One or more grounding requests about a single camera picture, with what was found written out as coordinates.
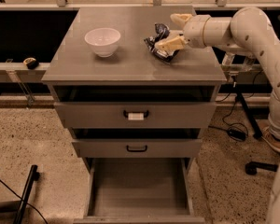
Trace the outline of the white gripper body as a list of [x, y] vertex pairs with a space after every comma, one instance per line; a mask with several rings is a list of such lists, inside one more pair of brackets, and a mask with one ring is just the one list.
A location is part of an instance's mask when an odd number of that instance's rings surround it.
[[190, 47], [199, 49], [206, 47], [203, 42], [203, 30], [208, 20], [208, 15], [196, 15], [187, 21], [183, 28], [183, 35]]

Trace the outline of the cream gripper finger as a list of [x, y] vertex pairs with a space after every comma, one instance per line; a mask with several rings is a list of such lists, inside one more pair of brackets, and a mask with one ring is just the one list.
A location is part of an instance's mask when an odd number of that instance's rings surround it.
[[171, 21], [180, 28], [183, 28], [191, 18], [192, 18], [191, 14], [174, 13], [170, 15]]
[[172, 50], [181, 50], [187, 45], [187, 41], [185, 40], [184, 36], [177, 35], [167, 37], [158, 41], [155, 44], [155, 48], [164, 51], [172, 51]]

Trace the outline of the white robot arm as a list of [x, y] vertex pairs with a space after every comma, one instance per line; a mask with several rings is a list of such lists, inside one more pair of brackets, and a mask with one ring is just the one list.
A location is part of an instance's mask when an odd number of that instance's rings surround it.
[[[156, 43], [159, 50], [174, 51], [216, 47], [256, 58], [273, 88], [269, 116], [262, 123], [263, 140], [280, 153], [280, 40], [267, 15], [257, 7], [244, 7], [231, 18], [178, 14], [171, 20], [181, 28]], [[266, 224], [280, 224], [280, 164], [271, 189]]]

